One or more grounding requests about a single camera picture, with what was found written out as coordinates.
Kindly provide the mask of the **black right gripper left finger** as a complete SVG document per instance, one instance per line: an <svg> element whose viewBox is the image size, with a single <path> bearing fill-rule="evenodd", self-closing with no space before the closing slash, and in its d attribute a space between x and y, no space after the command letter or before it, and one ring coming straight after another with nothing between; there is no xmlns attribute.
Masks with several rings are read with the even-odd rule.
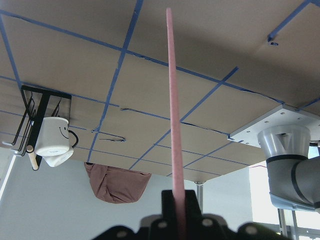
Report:
<svg viewBox="0 0 320 240"><path fill-rule="evenodd" d="M161 192L161 214L162 217L170 222L176 222L176 205L172 190Z"/></svg>

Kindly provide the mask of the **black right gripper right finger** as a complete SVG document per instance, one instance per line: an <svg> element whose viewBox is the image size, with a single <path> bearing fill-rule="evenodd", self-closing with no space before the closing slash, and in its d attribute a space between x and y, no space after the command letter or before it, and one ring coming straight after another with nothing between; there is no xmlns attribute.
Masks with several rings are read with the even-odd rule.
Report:
<svg viewBox="0 0 320 240"><path fill-rule="evenodd" d="M192 222L194 219L202 216L202 212L194 190L185 190L185 210L186 219L188 222Z"/></svg>

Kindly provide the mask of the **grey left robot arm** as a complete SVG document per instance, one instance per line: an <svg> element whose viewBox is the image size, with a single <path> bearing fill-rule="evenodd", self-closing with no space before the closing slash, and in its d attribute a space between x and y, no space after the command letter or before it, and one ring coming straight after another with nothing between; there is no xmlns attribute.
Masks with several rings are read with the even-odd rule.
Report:
<svg viewBox="0 0 320 240"><path fill-rule="evenodd" d="M278 209L320 211L320 158L309 158L310 130L279 125L261 131L271 203Z"/></svg>

